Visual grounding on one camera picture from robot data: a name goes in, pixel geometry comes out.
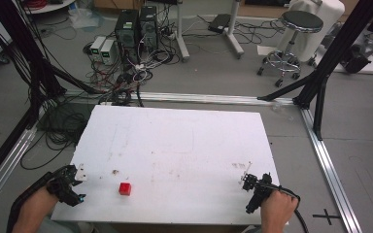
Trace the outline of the black frame beam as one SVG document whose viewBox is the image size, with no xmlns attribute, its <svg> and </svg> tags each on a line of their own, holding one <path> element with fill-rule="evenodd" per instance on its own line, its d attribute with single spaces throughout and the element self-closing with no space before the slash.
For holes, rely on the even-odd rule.
<svg viewBox="0 0 373 233">
<path fill-rule="evenodd" d="M 4 160 L 8 157 L 9 152 L 15 146 L 15 143 L 20 138 L 20 135 L 27 128 L 32 116 L 32 108 L 29 108 L 25 114 L 22 116 L 20 121 L 17 123 L 16 127 L 4 141 L 3 145 L 0 147 L 0 166 L 3 164 Z"/>
</svg>

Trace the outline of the black tape cross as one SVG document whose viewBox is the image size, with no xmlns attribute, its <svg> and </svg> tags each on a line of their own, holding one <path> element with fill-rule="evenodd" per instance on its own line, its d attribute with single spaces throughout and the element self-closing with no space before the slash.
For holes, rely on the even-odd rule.
<svg viewBox="0 0 373 233">
<path fill-rule="evenodd" d="M 312 214 L 312 217 L 313 218 L 323 218 L 327 221 L 328 225 L 332 225 L 334 219 L 340 219 L 341 218 L 339 215 L 331 214 L 327 209 L 323 209 L 321 214 Z"/>
</svg>

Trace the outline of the slim black computer tower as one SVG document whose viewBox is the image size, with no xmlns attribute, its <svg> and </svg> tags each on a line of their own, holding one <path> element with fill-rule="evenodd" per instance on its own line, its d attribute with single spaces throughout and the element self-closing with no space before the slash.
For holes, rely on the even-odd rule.
<svg viewBox="0 0 373 233">
<path fill-rule="evenodd" d="M 140 11 L 142 41 L 144 50 L 148 52 L 158 48 L 156 14 L 156 6 L 143 6 Z"/>
</svg>

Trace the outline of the round white table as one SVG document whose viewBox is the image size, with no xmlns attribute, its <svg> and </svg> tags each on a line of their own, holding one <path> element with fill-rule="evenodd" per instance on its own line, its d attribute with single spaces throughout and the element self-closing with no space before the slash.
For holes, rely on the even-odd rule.
<svg viewBox="0 0 373 233">
<path fill-rule="evenodd" d="M 67 8 L 72 4 L 75 4 L 76 0 L 62 0 L 61 4 L 50 4 L 47 3 L 43 7 L 24 7 L 24 10 L 29 15 L 36 15 L 36 14 L 43 14 L 43 13 L 49 13 L 53 11 L 57 11 L 63 8 Z"/>
</svg>

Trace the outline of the clear plastic bag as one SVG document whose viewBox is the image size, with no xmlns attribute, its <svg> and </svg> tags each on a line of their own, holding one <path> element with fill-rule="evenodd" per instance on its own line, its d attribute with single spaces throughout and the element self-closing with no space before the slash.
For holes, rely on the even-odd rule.
<svg viewBox="0 0 373 233">
<path fill-rule="evenodd" d="M 71 9 L 68 11 L 71 25 L 75 29 L 97 28 L 102 24 L 102 17 L 90 9 Z"/>
</svg>

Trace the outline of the large black computer tower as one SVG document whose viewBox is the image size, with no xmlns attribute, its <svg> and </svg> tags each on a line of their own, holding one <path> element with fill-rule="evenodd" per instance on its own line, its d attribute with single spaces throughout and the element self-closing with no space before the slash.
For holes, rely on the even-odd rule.
<svg viewBox="0 0 373 233">
<path fill-rule="evenodd" d="M 124 9 L 120 12 L 115 26 L 121 59 L 126 64 L 139 62 L 137 46 L 140 41 L 139 13 L 137 10 Z"/>
</svg>

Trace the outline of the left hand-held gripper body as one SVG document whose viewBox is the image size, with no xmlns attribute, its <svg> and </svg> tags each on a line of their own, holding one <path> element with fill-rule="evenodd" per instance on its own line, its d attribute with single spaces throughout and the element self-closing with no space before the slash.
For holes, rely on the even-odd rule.
<svg viewBox="0 0 373 233">
<path fill-rule="evenodd" d="M 75 179 L 77 171 L 75 165 L 66 165 L 56 170 L 47 183 L 47 191 L 54 194 L 61 203 L 65 203 L 67 194 L 77 194 L 72 187 L 82 183 Z"/>
</svg>

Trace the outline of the black seat chrome stool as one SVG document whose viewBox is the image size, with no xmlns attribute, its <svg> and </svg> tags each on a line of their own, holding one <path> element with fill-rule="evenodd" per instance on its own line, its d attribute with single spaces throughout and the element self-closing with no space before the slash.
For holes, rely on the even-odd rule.
<svg viewBox="0 0 373 233">
<path fill-rule="evenodd" d="M 318 33 L 322 30 L 323 21 L 308 12 L 288 11 L 280 17 L 281 23 L 293 30 L 293 34 L 284 50 L 272 50 L 262 60 L 262 65 L 257 74 L 262 75 L 266 65 L 269 65 L 281 72 L 281 77 L 275 82 L 276 87 L 281 87 L 286 73 L 292 73 L 292 78 L 297 80 L 300 77 L 301 65 L 298 57 L 292 52 L 295 39 L 299 33 Z"/>
</svg>

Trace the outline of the black frame strut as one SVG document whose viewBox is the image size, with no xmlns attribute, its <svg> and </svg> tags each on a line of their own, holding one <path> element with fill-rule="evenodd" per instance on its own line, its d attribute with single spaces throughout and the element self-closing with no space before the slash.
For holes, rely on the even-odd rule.
<svg viewBox="0 0 373 233">
<path fill-rule="evenodd" d="M 325 76 L 318 88 L 317 99 L 316 99 L 316 108 L 314 114 L 313 122 L 313 131 L 317 136 L 318 140 L 322 140 L 322 114 L 325 100 L 326 84 L 329 79 L 329 76 Z"/>
</svg>

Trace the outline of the person's left hand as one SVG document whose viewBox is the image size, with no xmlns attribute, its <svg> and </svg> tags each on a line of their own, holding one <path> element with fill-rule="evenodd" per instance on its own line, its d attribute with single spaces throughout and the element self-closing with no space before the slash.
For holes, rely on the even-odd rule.
<svg viewBox="0 0 373 233">
<path fill-rule="evenodd" d="M 19 219 L 30 224 L 40 224 L 57 202 L 58 198 L 42 187 L 24 202 Z"/>
</svg>

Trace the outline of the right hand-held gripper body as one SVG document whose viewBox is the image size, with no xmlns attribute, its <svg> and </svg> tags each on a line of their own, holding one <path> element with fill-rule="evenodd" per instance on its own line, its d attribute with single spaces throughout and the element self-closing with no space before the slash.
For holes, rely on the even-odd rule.
<svg viewBox="0 0 373 233">
<path fill-rule="evenodd" d="M 255 210 L 261 207 L 262 202 L 267 199 L 273 190 L 282 190 L 283 188 L 280 185 L 275 185 L 272 183 L 272 177 L 269 173 L 264 173 L 260 178 L 256 175 L 253 175 L 249 172 L 252 163 L 249 163 L 249 167 L 244 171 L 243 176 L 241 177 L 241 184 L 243 186 L 243 179 L 246 177 L 256 178 L 256 184 L 253 189 L 253 196 L 250 199 L 249 203 L 245 207 L 247 214 L 253 214 Z"/>
</svg>

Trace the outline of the small white power box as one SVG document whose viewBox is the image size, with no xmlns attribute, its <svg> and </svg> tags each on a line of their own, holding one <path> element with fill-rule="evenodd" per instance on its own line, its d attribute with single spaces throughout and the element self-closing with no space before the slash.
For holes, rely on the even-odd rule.
<svg viewBox="0 0 373 233">
<path fill-rule="evenodd" d="M 92 45 L 90 46 L 90 51 L 92 55 L 98 55 L 103 47 L 103 44 L 106 40 L 105 36 L 98 36 Z"/>
<path fill-rule="evenodd" d="M 101 56 L 105 65 L 113 65 L 116 60 L 115 41 L 107 39 L 101 49 Z"/>
</svg>

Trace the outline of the white table leg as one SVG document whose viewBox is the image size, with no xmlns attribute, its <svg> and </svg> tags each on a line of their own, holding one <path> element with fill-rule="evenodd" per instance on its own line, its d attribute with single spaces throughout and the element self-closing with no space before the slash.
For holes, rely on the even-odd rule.
<svg viewBox="0 0 373 233">
<path fill-rule="evenodd" d="M 183 38 L 183 0 L 177 1 L 177 30 L 176 30 L 176 40 L 178 47 L 182 56 L 182 61 L 187 62 L 189 60 L 189 52 L 187 50 L 187 45 Z"/>
<path fill-rule="evenodd" d="M 236 53 L 236 56 L 238 59 L 242 57 L 244 54 L 244 50 L 242 49 L 241 45 L 237 41 L 236 37 L 234 36 L 234 30 L 235 30 L 235 23 L 238 16 L 238 11 L 240 7 L 241 0 L 232 0 L 232 7 L 231 7 L 231 13 L 230 13 L 230 21 L 228 24 L 228 27 L 224 30 L 225 36 L 232 46 L 233 50 Z"/>
</svg>

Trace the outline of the black frame brace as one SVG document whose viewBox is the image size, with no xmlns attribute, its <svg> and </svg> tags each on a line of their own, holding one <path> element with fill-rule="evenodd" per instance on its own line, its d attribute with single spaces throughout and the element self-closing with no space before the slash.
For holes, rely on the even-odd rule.
<svg viewBox="0 0 373 233">
<path fill-rule="evenodd" d="M 257 100 L 267 101 L 267 102 L 275 100 L 278 97 L 281 97 L 281 96 L 283 96 L 283 95 L 285 95 L 289 92 L 292 92 L 292 91 L 296 90 L 300 86 L 306 85 L 315 75 L 316 75 L 316 72 L 312 72 L 310 75 L 304 77 L 301 80 L 296 81 L 295 83 L 292 83 L 288 86 L 285 86 L 285 87 L 283 87 L 283 88 L 281 88 L 281 89 L 279 89 L 275 92 L 272 92 L 270 94 L 267 94 L 265 96 L 257 97 Z"/>
</svg>

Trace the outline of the black machine on white board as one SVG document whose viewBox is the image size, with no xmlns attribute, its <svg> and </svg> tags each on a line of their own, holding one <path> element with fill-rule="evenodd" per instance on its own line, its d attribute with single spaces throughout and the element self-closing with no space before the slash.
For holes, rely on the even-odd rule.
<svg viewBox="0 0 373 233">
<path fill-rule="evenodd" d="M 335 72 L 346 74 L 373 74 L 373 40 L 358 39 L 347 49 Z"/>
</svg>

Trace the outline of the aluminium floor rail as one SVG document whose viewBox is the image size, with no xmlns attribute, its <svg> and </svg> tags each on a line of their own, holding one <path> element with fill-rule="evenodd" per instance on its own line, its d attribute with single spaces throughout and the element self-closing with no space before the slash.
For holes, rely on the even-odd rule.
<svg viewBox="0 0 373 233">
<path fill-rule="evenodd" d="M 346 232 L 363 233 L 325 143 L 323 140 L 320 140 L 313 131 L 313 116 L 311 112 L 309 110 L 301 110 L 300 114 L 303 116 L 317 159 L 322 168 L 323 175 L 326 179 Z"/>
<path fill-rule="evenodd" d="M 162 92 L 140 92 L 131 95 L 133 100 L 141 97 L 142 102 L 171 102 L 171 103 L 194 103 L 233 106 L 293 106 L 290 98 L 277 98 L 272 101 L 260 100 L 252 96 L 212 95 L 212 94 L 186 94 L 186 93 L 162 93 Z"/>
<path fill-rule="evenodd" d="M 3 163 L 0 165 L 0 191 L 17 167 L 21 156 L 27 151 L 36 134 L 36 128 L 24 130 L 6 153 Z"/>
</svg>

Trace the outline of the flat black box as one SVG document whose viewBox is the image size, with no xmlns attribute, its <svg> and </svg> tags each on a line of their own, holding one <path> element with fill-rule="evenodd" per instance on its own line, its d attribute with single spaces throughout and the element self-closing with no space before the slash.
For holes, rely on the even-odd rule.
<svg viewBox="0 0 373 233">
<path fill-rule="evenodd" d="M 219 14 L 210 22 L 208 30 L 221 34 L 223 30 L 229 25 L 229 22 L 229 14 Z"/>
</svg>

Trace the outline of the person's right hand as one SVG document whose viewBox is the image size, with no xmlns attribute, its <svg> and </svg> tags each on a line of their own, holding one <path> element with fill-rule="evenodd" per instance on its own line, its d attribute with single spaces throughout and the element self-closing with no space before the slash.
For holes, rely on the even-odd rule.
<svg viewBox="0 0 373 233">
<path fill-rule="evenodd" d="M 284 226 L 298 206 L 298 199 L 274 190 L 261 204 L 261 226 Z"/>
</svg>

